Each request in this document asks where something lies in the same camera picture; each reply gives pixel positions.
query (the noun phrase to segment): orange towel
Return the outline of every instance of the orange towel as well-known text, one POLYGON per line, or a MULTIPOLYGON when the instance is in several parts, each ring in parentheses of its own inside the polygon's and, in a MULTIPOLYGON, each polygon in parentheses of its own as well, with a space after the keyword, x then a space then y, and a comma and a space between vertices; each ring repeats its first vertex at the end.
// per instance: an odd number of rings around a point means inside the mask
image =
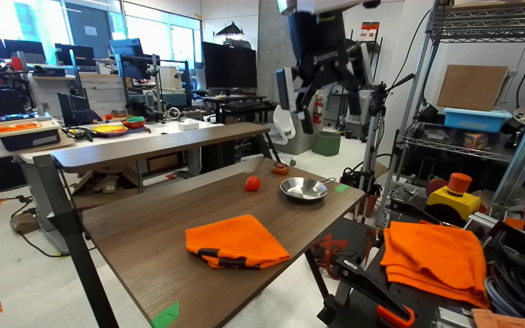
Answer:
POLYGON ((450 226, 392 222, 385 229, 390 282, 487 308, 485 257, 474 233, 450 226))
POLYGON ((186 229, 186 248, 212 268, 270 268, 290 259, 253 215, 186 229))

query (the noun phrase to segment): floor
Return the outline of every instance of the floor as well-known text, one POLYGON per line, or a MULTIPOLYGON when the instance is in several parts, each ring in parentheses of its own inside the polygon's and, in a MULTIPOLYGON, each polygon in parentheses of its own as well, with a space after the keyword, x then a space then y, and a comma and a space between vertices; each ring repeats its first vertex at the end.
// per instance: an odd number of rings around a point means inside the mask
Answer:
MULTIPOLYGON (((346 166, 356 166, 363 158, 363 149, 359 140, 343 138, 337 157, 306 151, 283 155, 283 158, 294 158, 301 169, 339 178, 346 166)), ((29 191, 20 188, 0 193, 0 197, 15 195, 29 195, 29 191)), ((9 228, 9 215, 18 208, 16 200, 0 204, 0 301, 4 308, 0 326, 97 326, 71 259, 44 257, 9 228)), ((27 239, 49 253, 55 251, 40 231, 29 233, 27 239)), ((120 326, 150 326, 99 251, 91 250, 91 255, 120 326)), ((326 282, 330 290, 337 286, 328 277, 326 282)), ((323 326, 315 317, 321 308, 323 299, 306 260, 301 257, 235 315, 228 326, 314 328, 323 326)))

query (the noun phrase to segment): metal rack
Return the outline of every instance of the metal rack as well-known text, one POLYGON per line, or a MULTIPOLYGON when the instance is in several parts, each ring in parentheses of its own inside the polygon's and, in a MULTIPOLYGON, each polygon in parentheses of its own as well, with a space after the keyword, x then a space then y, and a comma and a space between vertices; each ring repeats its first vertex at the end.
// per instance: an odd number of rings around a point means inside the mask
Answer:
MULTIPOLYGON (((476 5, 476 7, 452 7, 447 0, 436 0, 432 13, 428 16, 427 38, 423 42, 416 80, 410 89, 410 96, 405 107, 399 133, 396 137, 396 146, 401 149, 401 155, 390 160, 390 168, 396 175, 403 169, 407 147, 410 146, 428 146, 449 153, 463 153, 447 144, 423 144, 421 140, 408 140, 408 118, 412 113, 418 113, 421 104, 427 78, 432 69, 434 56, 441 44, 467 44, 467 42, 525 42, 525 2, 523 4, 503 4, 503 5, 476 5)), ((518 151, 510 158, 489 157, 492 160, 510 162, 501 184, 496 189, 492 200, 494 215, 501 217, 509 200, 514 199, 514 193, 525 180, 525 137, 518 146, 518 151)), ((392 195, 392 175, 388 175, 385 188, 385 202, 390 202, 392 195)))

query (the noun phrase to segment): silver bowl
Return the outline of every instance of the silver bowl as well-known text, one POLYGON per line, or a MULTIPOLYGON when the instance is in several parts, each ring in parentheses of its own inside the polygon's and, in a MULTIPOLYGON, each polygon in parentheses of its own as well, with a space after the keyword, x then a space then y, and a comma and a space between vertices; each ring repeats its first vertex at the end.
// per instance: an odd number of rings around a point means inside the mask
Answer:
POLYGON ((279 189, 284 195, 299 200, 319 200, 328 195, 328 188, 321 180, 304 177, 284 178, 279 189))

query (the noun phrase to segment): lamp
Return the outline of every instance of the lamp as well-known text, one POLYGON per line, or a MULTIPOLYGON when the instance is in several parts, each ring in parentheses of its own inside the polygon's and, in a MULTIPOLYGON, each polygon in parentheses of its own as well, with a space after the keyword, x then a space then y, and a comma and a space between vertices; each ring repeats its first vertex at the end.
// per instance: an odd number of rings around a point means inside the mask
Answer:
POLYGON ((230 25, 226 25, 215 35, 243 35, 243 29, 239 29, 237 24, 232 22, 230 25))

